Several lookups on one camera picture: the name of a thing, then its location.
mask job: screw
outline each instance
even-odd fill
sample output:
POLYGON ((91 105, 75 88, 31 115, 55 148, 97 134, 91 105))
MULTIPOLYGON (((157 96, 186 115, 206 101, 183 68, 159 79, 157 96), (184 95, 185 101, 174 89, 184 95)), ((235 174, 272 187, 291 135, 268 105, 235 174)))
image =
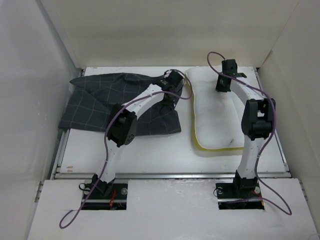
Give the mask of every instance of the screw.
POLYGON ((261 193, 260 187, 256 186, 255 189, 254 189, 254 192, 255 192, 256 194, 261 193))
POLYGON ((216 193, 219 194, 219 195, 220 195, 220 194, 223 194, 224 192, 222 191, 222 189, 223 189, 223 188, 222 188, 221 186, 219 186, 219 187, 216 189, 216 193))
POLYGON ((126 189, 125 187, 121 189, 121 194, 122 195, 127 195, 128 194, 128 189, 126 189))

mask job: white wall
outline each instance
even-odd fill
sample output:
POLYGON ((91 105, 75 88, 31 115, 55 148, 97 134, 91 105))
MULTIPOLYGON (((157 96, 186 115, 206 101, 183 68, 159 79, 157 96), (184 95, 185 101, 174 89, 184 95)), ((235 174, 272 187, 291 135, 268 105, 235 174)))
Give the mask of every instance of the white wall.
POLYGON ((299 0, 42 1, 84 68, 206 65, 212 50, 260 67, 299 0))
POLYGON ((74 72, 68 63, 35 0, 0 0, 0 239, 28 234, 74 72))
POLYGON ((276 100, 278 133, 294 177, 302 179, 320 231, 320 1, 300 0, 259 70, 276 100))

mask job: plaid pattern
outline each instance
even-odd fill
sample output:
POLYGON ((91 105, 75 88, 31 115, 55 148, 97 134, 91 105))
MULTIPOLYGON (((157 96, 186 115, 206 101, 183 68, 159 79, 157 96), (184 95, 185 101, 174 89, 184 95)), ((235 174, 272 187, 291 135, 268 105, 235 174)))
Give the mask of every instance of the plaid pattern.
MULTIPOLYGON (((78 77, 70 81, 76 88, 59 123, 59 128, 104 132, 114 104, 134 99, 163 76, 110 73, 78 77)), ((137 136, 181 132, 178 113, 160 103, 137 121, 137 136)))

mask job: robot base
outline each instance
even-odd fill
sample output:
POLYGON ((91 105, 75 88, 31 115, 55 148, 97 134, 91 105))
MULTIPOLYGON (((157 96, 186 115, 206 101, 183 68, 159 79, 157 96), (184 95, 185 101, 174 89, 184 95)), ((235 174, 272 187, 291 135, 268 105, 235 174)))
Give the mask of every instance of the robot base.
POLYGON ((236 190, 233 182, 217 182, 215 184, 216 196, 218 198, 218 207, 220 210, 235 209, 261 209, 264 210, 264 202, 261 199, 251 199, 243 202, 232 203, 240 199, 249 199, 261 197, 259 184, 256 184, 255 190, 236 190))
MULTIPOLYGON (((84 185, 90 190, 91 183, 84 185)), ((84 191, 82 201, 87 197, 88 192, 84 191)), ((95 188, 83 206, 83 210, 126 210, 127 209, 128 183, 113 182, 108 187, 108 193, 102 194, 95 188)))

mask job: red wire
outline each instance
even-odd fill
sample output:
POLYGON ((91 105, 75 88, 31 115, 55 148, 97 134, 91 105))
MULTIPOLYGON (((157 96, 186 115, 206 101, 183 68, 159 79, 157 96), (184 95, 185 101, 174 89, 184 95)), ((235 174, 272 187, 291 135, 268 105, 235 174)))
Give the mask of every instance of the red wire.
POLYGON ((109 202, 110 210, 112 209, 112 206, 114 205, 115 197, 116 197, 116 190, 114 190, 114 191, 112 192, 112 198, 111 198, 111 200, 110 200, 110 202, 109 202))

